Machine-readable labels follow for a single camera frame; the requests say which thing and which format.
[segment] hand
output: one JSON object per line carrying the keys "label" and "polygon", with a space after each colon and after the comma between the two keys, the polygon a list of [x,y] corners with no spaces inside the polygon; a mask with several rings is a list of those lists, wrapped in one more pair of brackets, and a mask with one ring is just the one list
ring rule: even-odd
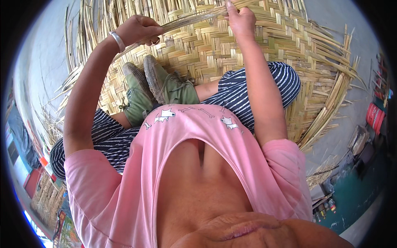
{"label": "hand", "polygon": [[164,33],[164,28],[147,16],[133,15],[118,28],[116,33],[123,40],[125,46],[144,41],[150,46],[158,41],[159,35]]}
{"label": "hand", "polygon": [[238,12],[231,1],[226,2],[226,7],[229,16],[226,16],[225,19],[229,21],[230,28],[237,42],[255,40],[256,17],[252,10],[244,7]]}

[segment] green canvas shoe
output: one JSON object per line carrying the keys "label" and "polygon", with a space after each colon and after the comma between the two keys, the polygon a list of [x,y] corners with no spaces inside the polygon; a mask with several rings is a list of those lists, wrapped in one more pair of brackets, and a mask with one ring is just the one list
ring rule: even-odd
{"label": "green canvas shoe", "polygon": [[123,73],[128,85],[127,104],[119,106],[133,127],[140,126],[152,110],[155,98],[150,92],[145,75],[130,62],[123,65]]}
{"label": "green canvas shoe", "polygon": [[193,84],[178,74],[169,74],[152,55],[143,59],[145,76],[150,90],[160,104],[199,104]]}

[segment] bottle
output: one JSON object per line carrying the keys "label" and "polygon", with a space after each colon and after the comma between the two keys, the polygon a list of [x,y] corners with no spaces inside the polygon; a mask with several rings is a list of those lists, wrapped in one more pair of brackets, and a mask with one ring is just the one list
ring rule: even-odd
{"label": "bottle", "polygon": [[321,218],[320,218],[320,213],[318,212],[318,210],[317,210],[317,208],[316,208],[316,210],[315,210],[316,212],[315,212],[315,216],[316,216],[316,220],[317,220],[317,222],[321,222]]}
{"label": "bottle", "polygon": [[326,210],[326,211],[330,210],[330,205],[328,204],[327,201],[325,201],[324,207],[325,207],[325,210]]}
{"label": "bottle", "polygon": [[323,219],[325,219],[325,217],[326,217],[326,211],[325,211],[324,204],[320,204],[320,205],[318,206],[318,210],[320,211],[321,217],[323,217]]}
{"label": "bottle", "polygon": [[333,200],[332,198],[330,198],[330,199],[328,200],[328,204],[330,205],[331,211],[332,211],[333,213],[336,213],[336,211],[335,211],[335,209],[336,209],[335,202],[334,202],[334,200]]}

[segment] pink t-shirt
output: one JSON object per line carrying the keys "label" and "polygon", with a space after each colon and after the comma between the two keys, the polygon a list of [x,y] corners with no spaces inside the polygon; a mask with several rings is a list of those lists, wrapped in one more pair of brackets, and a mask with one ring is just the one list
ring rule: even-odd
{"label": "pink t-shirt", "polygon": [[66,159],[70,207],[85,247],[157,247],[162,170],[171,151],[190,138],[209,144],[229,163],[254,211],[311,221],[305,158],[295,143],[272,140],[261,148],[221,106],[169,104],[145,119],[123,175],[96,150],[80,150]]}

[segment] red bucket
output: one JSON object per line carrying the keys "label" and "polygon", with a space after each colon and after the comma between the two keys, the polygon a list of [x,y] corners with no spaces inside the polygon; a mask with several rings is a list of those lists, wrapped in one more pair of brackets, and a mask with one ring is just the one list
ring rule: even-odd
{"label": "red bucket", "polygon": [[382,125],[385,112],[378,108],[375,104],[370,103],[365,120],[371,125],[376,135],[380,133],[380,126]]}

